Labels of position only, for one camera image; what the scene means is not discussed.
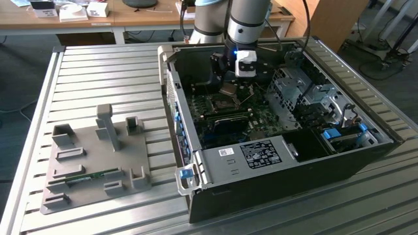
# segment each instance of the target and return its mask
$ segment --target power supply label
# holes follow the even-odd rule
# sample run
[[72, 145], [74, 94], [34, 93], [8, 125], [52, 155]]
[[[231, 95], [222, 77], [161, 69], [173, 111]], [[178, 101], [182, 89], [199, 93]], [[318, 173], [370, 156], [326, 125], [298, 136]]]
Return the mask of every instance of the power supply label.
[[241, 146], [249, 167], [257, 169], [282, 162], [271, 141], [262, 141]]

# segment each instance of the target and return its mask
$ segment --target white box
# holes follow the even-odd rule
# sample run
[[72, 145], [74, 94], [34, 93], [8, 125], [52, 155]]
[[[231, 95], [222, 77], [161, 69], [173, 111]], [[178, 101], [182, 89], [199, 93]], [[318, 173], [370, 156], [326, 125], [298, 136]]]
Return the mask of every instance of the white box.
[[68, 4], [60, 7], [60, 22], [72, 22], [72, 21], [87, 21], [87, 12], [86, 8]]
[[110, 14], [108, 4], [106, 2], [90, 2], [87, 14], [91, 17], [107, 17]]
[[56, 9], [42, 9], [42, 10], [34, 9], [34, 12], [35, 12], [36, 17], [39, 17], [39, 18], [59, 16]]

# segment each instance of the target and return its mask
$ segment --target white sticker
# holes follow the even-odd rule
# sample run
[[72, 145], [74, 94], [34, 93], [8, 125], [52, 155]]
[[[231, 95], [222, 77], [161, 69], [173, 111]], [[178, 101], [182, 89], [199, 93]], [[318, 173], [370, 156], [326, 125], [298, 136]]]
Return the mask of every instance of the white sticker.
[[233, 155], [234, 154], [234, 149], [233, 148], [226, 148], [226, 149], [221, 149], [219, 150], [219, 155], [223, 157], [223, 156], [227, 156], [227, 155]]
[[103, 25], [111, 25], [111, 23], [91, 23], [91, 26], [103, 26]]

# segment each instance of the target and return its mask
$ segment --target circuit board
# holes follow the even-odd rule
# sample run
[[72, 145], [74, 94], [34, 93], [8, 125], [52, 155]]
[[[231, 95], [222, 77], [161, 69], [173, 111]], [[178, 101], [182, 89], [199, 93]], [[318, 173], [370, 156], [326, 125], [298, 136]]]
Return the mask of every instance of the circuit board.
[[237, 86], [235, 94], [191, 95], [191, 116], [203, 149], [271, 137], [283, 132], [265, 98], [267, 86]]

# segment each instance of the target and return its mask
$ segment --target gray floor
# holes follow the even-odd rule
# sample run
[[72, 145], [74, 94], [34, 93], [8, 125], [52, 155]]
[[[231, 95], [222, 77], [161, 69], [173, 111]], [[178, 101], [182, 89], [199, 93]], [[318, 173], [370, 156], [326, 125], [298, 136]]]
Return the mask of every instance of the gray floor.
[[[361, 17], [361, 22], [368, 25], [376, 16], [377, 9], [366, 10]], [[373, 42], [377, 38], [378, 31], [382, 29], [386, 21], [393, 17], [393, 13], [386, 13], [384, 20], [380, 23], [374, 37], [369, 40]], [[400, 24], [400, 27], [393, 33], [396, 37], [402, 33], [408, 21]], [[150, 38], [151, 32], [143, 32], [135, 37], [143, 41]], [[170, 36], [170, 31], [158, 31], [150, 42], [165, 42]], [[179, 30], [175, 33], [175, 39], [181, 40]], [[418, 39], [418, 29], [416, 28], [405, 42], [408, 48], [414, 40]], [[24, 104], [38, 98], [40, 87], [47, 71], [47, 66], [51, 57], [54, 46], [60, 45], [55, 35], [36, 36], [10, 36], [4, 45], [0, 46], [0, 109], [11, 110], [22, 107]], [[364, 51], [349, 47], [340, 52], [342, 58], [349, 62], [354, 69], [358, 69], [360, 64], [376, 60], [376, 57]], [[412, 59], [418, 61], [418, 55], [412, 55]], [[365, 67], [365, 72], [369, 75], [386, 76], [397, 72], [397, 65], [382, 72], [380, 71], [378, 63]], [[418, 122], [418, 97], [414, 95], [418, 90], [416, 76], [418, 68], [413, 62], [405, 70], [386, 81], [369, 80], [378, 88], [384, 95], [408, 114], [413, 121]], [[35, 105], [30, 106], [24, 113], [32, 117]], [[20, 153], [24, 146], [30, 122], [19, 113], [0, 114], [0, 181], [11, 180], [15, 175]], [[0, 184], [0, 214], [8, 195], [11, 184]]]

